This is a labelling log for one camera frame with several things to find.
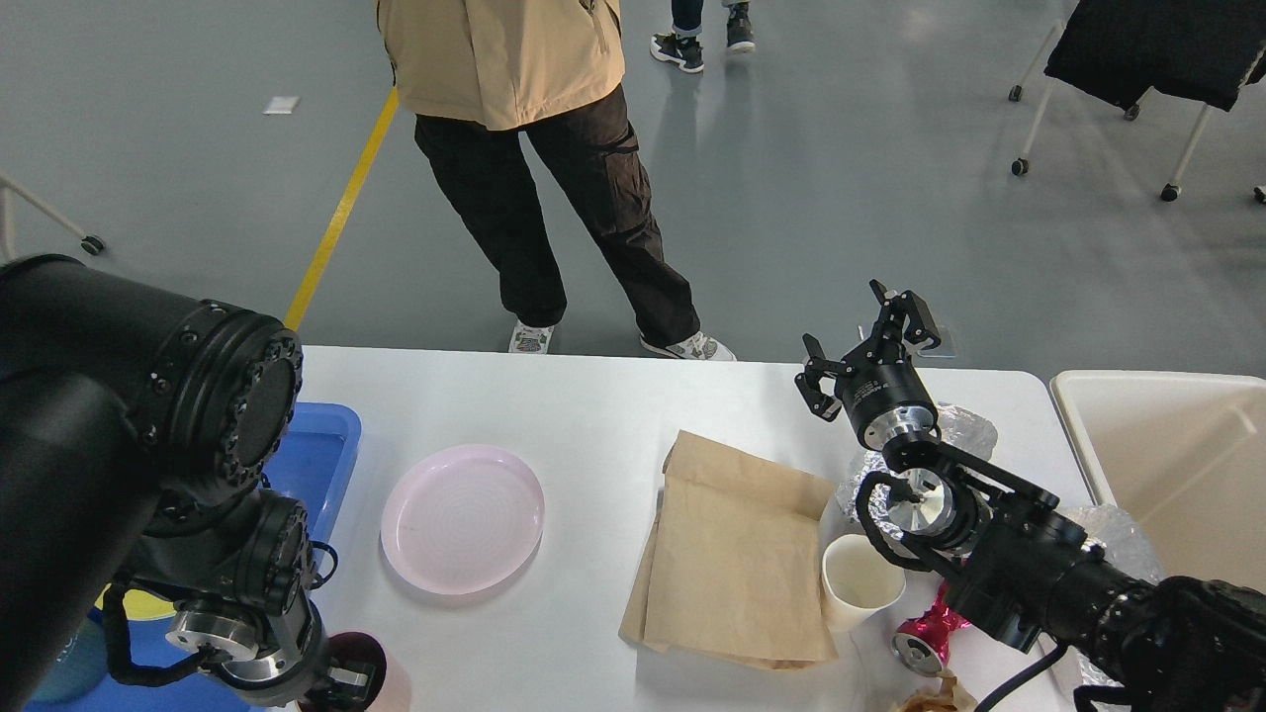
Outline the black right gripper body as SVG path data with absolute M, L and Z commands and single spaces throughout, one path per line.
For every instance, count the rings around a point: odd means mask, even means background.
M 843 361 L 836 397 L 860 446 L 881 451 L 909 433 L 938 433 L 938 410 L 912 359 L 894 362 Z

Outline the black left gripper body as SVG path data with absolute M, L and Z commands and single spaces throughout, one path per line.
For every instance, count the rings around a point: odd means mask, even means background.
M 298 698 L 299 711 L 389 709 L 389 655 L 370 633 L 334 633 L 319 644 L 316 683 Z

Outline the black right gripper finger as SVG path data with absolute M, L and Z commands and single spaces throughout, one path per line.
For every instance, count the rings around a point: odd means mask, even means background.
M 832 360 L 825 357 L 820 342 L 813 334 L 803 334 L 803 343 L 806 359 L 803 362 L 803 371 L 794 378 L 794 384 L 809 410 L 824 422 L 836 421 L 837 416 L 849 416 L 844 402 L 836 397 L 836 391 L 823 391 L 822 380 L 830 379 L 836 383 L 842 375 L 852 370 L 849 355 Z
M 868 288 L 880 304 L 868 337 L 855 348 L 860 353 L 855 369 L 913 366 L 913 357 L 944 345 L 931 307 L 913 290 L 896 291 L 877 279 Z

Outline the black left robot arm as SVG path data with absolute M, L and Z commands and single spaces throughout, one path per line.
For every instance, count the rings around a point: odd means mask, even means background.
M 194 674 L 249 706 L 385 707 L 368 637 L 329 637 L 301 500 L 265 469 L 303 388 L 294 329 L 62 255 L 3 266 L 3 708 L 101 608 L 123 685 Z

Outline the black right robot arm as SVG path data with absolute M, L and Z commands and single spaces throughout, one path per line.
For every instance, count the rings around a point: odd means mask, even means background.
M 1070 650 L 1108 677 L 1077 685 L 1074 704 L 1133 711 L 1261 711 L 1263 594 L 1191 576 L 1157 584 L 1113 568 L 1105 549 L 1058 513 L 1058 497 L 950 445 L 915 371 L 941 346 L 931 308 L 912 290 L 868 283 L 879 315 L 838 359 L 803 336 L 794 383 L 825 422 L 846 416 L 863 450 L 882 457 L 855 494 L 868 545 L 905 571 L 944 579 L 946 604 L 989 637 L 1027 652 L 1056 645 L 979 703 L 990 711 Z

